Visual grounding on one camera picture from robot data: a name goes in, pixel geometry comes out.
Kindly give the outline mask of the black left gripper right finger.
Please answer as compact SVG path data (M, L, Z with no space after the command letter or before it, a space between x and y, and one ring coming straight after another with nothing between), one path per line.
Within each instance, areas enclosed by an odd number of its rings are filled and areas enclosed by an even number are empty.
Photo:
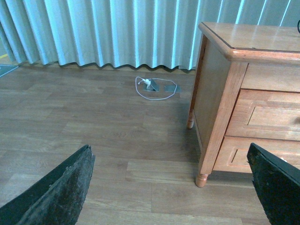
M253 185L272 225L300 223L300 170L255 143L247 153Z

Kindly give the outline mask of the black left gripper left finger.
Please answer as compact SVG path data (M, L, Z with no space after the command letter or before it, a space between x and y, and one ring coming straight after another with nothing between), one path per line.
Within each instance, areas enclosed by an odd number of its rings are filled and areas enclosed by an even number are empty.
M2 225L74 225L90 186L95 155L84 145L0 209Z

